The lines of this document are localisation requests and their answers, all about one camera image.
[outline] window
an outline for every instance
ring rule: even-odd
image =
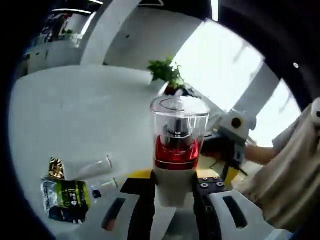
[[[210,20],[198,27],[174,58],[182,66],[185,82],[225,111],[234,107],[263,60],[249,43]]]
[[[250,137],[259,147],[272,147],[272,140],[289,127],[300,114],[294,96],[282,79],[257,115],[256,128],[250,133]]]

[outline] wall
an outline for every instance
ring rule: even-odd
[[[83,15],[79,15],[74,13],[72,15],[72,17],[69,19],[65,30],[73,30],[73,33],[77,33],[80,34],[82,29],[84,28],[87,20],[88,20],[88,16],[83,16]]]
[[[25,54],[30,54],[28,74],[32,74],[44,69],[79,65],[83,51],[70,40],[64,40],[40,44]]]
[[[274,93],[279,81],[276,74],[264,63],[233,108],[256,117]]]
[[[81,46],[84,49],[81,59],[82,65],[103,64],[112,41],[140,1],[114,0],[110,4],[107,1],[108,4],[101,6],[93,19],[94,24],[89,27],[87,37]]]
[[[145,70],[149,60],[174,57],[201,20],[180,13],[136,8],[113,40],[104,63]]]

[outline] ceiling light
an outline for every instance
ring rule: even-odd
[[[58,9],[52,10],[52,12],[63,12],[63,11],[83,13],[83,14],[91,14],[90,11],[84,11],[84,10],[79,10],[79,9],[71,9],[71,8],[58,8]]]
[[[212,20],[218,22],[219,20],[219,0],[211,0]]]
[[[97,1],[97,0],[87,0],[89,2],[93,2],[93,3],[96,3],[96,4],[104,4],[102,1]]]

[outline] red blender base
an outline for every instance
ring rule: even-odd
[[[155,166],[166,170],[191,170],[198,165],[199,145],[193,141],[190,146],[172,148],[164,145],[158,136],[155,144]]]

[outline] potted plant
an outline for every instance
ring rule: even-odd
[[[65,29],[62,30],[62,34],[68,38],[70,38],[73,35],[74,31],[71,29],[68,29],[67,31]]]
[[[152,81],[162,80],[168,83],[164,94],[174,95],[178,89],[184,86],[184,80],[180,74],[180,65],[173,63],[171,57],[167,57],[164,61],[152,60],[149,61],[147,69],[153,75]]]

